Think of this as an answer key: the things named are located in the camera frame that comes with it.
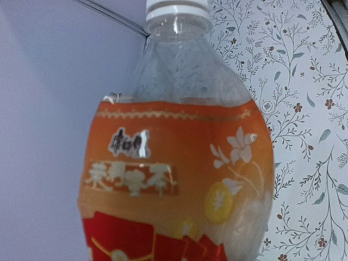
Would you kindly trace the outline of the floral tablecloth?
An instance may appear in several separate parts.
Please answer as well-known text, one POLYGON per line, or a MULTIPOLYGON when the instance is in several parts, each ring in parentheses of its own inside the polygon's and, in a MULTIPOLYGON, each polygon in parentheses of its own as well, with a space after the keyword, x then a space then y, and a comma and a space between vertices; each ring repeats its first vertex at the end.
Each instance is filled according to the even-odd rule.
POLYGON ((347 260, 347 59, 322 1, 210 1, 210 42, 264 115, 273 208, 258 260, 347 260))

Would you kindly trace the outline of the right metal frame post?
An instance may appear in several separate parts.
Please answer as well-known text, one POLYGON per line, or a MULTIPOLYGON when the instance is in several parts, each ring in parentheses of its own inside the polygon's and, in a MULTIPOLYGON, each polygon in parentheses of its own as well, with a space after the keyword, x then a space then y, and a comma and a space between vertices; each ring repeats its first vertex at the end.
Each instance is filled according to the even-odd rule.
POLYGON ((97 1, 92 0, 74 0, 76 3, 106 17, 107 19, 110 19, 126 28, 131 30, 133 33, 136 33, 137 35, 147 39, 149 37, 149 34, 145 32, 144 28, 139 25, 138 23, 130 20, 129 18, 126 18, 125 16, 107 8, 106 6, 103 6, 97 1))

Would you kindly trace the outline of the orange bottle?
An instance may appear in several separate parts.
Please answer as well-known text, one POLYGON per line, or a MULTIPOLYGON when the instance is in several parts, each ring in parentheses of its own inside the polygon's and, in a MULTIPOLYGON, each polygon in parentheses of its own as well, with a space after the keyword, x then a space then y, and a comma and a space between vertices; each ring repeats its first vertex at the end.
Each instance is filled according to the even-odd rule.
POLYGON ((255 260, 270 216, 270 134, 208 42, 207 1, 147 1, 131 94, 91 124, 78 205, 89 260, 255 260))

